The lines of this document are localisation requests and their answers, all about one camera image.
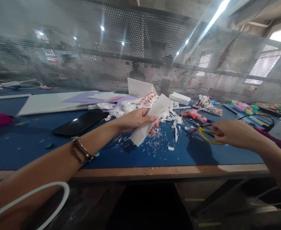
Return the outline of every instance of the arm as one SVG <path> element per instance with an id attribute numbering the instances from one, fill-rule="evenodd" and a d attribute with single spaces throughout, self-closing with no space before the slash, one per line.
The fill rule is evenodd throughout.
<path id="1" fill-rule="evenodd" d="M 281 149 L 272 140 L 240 120 L 214 123 L 213 130 L 219 130 L 224 134 L 223 137 L 215 135 L 216 141 L 259 154 L 281 187 Z"/>
<path id="2" fill-rule="evenodd" d="M 145 117 L 149 109 L 138 109 L 109 121 L 81 137 L 81 143 L 91 154 L 96 154 L 119 133 L 128 132 L 141 124 L 154 121 Z M 84 156 L 77 151 L 82 160 Z M 42 185 L 55 181 L 68 181 L 83 164 L 72 155 L 71 142 L 36 159 L 0 183 L 0 208 Z M 42 190 L 13 206 L 0 215 L 0 229 L 20 229 L 22 223 L 43 205 L 60 187 Z"/>

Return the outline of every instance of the wrist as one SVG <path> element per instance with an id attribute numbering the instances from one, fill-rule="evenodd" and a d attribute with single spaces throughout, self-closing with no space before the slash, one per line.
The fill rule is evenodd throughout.
<path id="1" fill-rule="evenodd" d="M 268 152 L 279 150 L 279 147 L 270 139 L 256 141 L 252 147 L 250 148 L 251 151 L 256 152 L 257 154 L 265 155 Z"/>
<path id="2" fill-rule="evenodd" d="M 118 125 L 116 119 L 111 120 L 104 124 L 104 126 L 110 131 L 114 133 L 114 137 L 120 134 L 120 126 Z"/>

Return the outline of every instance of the hand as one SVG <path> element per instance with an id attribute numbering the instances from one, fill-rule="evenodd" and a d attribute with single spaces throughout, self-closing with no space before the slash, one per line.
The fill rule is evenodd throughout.
<path id="1" fill-rule="evenodd" d="M 263 136 L 242 120 L 213 123 L 212 130 L 224 135 L 222 137 L 215 135 L 216 141 L 254 152 L 258 152 L 263 146 L 274 144 L 272 140 Z"/>
<path id="2" fill-rule="evenodd" d="M 146 122 L 152 122 L 157 120 L 157 117 L 153 116 L 145 116 L 147 112 L 149 111 L 149 108 L 142 108 L 142 109 L 136 109 L 130 113 L 127 113 L 126 115 L 119 117 L 115 120 L 112 120 L 110 122 L 113 122 L 113 124 L 118 128 L 118 131 L 120 133 L 126 133 L 131 130 L 134 130 L 138 126 L 146 123 Z M 156 122 L 154 125 L 156 128 L 159 127 L 159 122 Z M 150 130 L 149 134 L 155 134 L 154 127 Z"/>

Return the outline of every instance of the yellow scissors handle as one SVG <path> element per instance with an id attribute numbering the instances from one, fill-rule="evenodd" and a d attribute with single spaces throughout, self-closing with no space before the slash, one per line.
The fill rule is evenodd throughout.
<path id="1" fill-rule="evenodd" d="M 217 142 L 217 141 L 212 141 L 212 140 L 208 139 L 208 138 L 203 134 L 203 132 L 209 133 L 209 134 L 213 134 L 213 135 L 214 135 L 215 133 L 213 133 L 213 132 L 211 132 L 211 131 L 207 131 L 207 130 L 201 128 L 201 127 L 198 128 L 198 131 L 199 131 L 200 136 L 201 136 L 203 139 L 205 139 L 207 142 L 209 142 L 209 143 L 211 143 L 211 144 L 216 144 L 216 145 L 224 145 L 224 143 Z"/>

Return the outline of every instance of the pink glue gun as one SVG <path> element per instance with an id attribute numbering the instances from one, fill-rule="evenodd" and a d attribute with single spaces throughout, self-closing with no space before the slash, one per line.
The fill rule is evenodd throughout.
<path id="1" fill-rule="evenodd" d="M 180 117 L 192 117 L 193 119 L 197 118 L 199 121 L 201 121 L 203 124 L 207 122 L 207 118 L 197 113 L 197 110 L 186 110 L 179 114 Z"/>

